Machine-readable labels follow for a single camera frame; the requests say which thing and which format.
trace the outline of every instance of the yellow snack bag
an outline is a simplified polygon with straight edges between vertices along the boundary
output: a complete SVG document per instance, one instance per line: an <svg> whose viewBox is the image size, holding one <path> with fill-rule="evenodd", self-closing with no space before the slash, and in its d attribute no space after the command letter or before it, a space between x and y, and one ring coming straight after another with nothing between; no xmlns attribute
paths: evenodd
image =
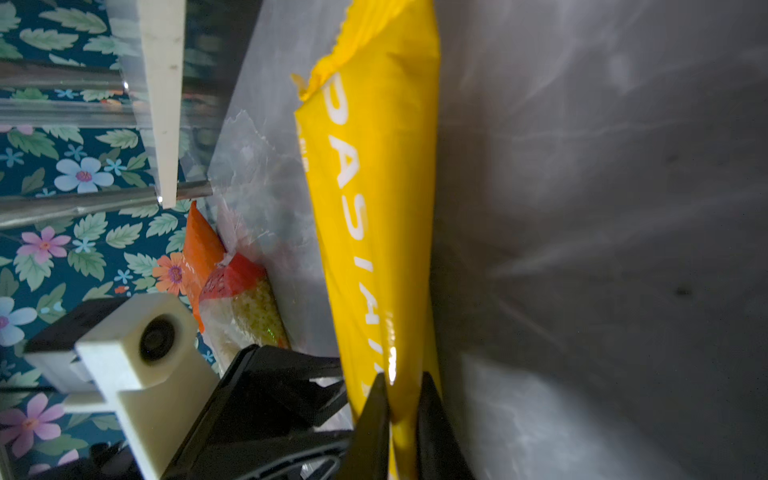
<svg viewBox="0 0 768 480"><path fill-rule="evenodd" d="M385 372L397 472L415 479L422 372L439 384L429 255L440 45L430 0L354 0L296 112L349 402Z"/></svg>

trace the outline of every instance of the camera lens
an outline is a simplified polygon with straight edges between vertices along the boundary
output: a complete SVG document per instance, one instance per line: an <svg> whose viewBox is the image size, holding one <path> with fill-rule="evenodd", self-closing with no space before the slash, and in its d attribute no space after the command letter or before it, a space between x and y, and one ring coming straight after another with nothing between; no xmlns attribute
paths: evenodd
<svg viewBox="0 0 768 480"><path fill-rule="evenodd" d="M159 316L149 322L141 334L139 353L145 362L154 362L166 356L174 346L176 331L169 319Z"/></svg>

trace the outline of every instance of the gray surface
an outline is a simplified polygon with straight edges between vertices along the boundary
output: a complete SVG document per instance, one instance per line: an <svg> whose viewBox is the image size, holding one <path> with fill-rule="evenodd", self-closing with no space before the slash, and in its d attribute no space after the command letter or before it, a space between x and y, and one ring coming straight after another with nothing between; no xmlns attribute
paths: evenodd
<svg viewBox="0 0 768 480"><path fill-rule="evenodd" d="M345 6L265 2L230 106L250 168L280 172L242 210L295 239L272 279L313 335L330 319L287 78L330 50ZM475 474L766 476L765 2L437 10L432 294Z"/></svg>
<svg viewBox="0 0 768 480"><path fill-rule="evenodd" d="M346 5L264 2L208 177L228 251L264 262L291 346L338 356L293 112L291 73L332 48Z"/></svg>

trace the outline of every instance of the metal rod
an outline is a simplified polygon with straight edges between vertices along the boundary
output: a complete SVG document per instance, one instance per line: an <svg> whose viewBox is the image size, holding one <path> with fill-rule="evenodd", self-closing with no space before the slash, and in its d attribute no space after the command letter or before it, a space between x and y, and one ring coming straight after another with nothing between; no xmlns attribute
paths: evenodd
<svg viewBox="0 0 768 480"><path fill-rule="evenodd" d="M178 185L178 200L208 197L213 193L207 180ZM65 194L55 197L3 197L0 200L0 230L25 227L57 218L82 217L97 212L157 205L154 187L124 188L93 194Z"/></svg>
<svg viewBox="0 0 768 480"><path fill-rule="evenodd" d="M148 112L143 102L102 104L86 101L39 101L0 98L0 118L9 125L71 125L79 128L151 128L137 118ZM181 105L181 126L217 128L223 121L223 109L198 106L190 102Z"/></svg>
<svg viewBox="0 0 768 480"><path fill-rule="evenodd" d="M123 78L106 68L0 61L0 87L123 91Z"/></svg>

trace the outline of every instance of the plastic bag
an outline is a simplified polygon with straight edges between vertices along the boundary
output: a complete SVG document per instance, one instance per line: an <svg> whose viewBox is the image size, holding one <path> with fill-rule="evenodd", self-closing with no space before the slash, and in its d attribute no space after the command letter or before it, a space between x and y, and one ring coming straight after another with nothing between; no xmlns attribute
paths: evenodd
<svg viewBox="0 0 768 480"><path fill-rule="evenodd" d="M208 277L216 269L217 263L224 259L224 245L213 228L197 209L197 202L192 202L187 217L187 236L184 238L184 282L187 298L192 306L192 314L197 319L200 331L205 332L205 325L200 318L200 292Z"/></svg>
<svg viewBox="0 0 768 480"><path fill-rule="evenodd" d="M205 343L223 375L237 353L256 343L289 348L266 270L237 253L216 268L200 294Z"/></svg>
<svg viewBox="0 0 768 480"><path fill-rule="evenodd" d="M357 418L386 373L400 478L416 478L424 369L439 382L429 309L439 63L431 1L355 0L333 53L307 84L294 79L349 401Z"/></svg>
<svg viewBox="0 0 768 480"><path fill-rule="evenodd" d="M269 109L286 109L280 105ZM274 126L266 118L262 121ZM295 134L292 140L295 157L275 151L245 111L232 113L224 122L209 170L217 231L227 251L242 253L270 273L291 348L339 356Z"/></svg>

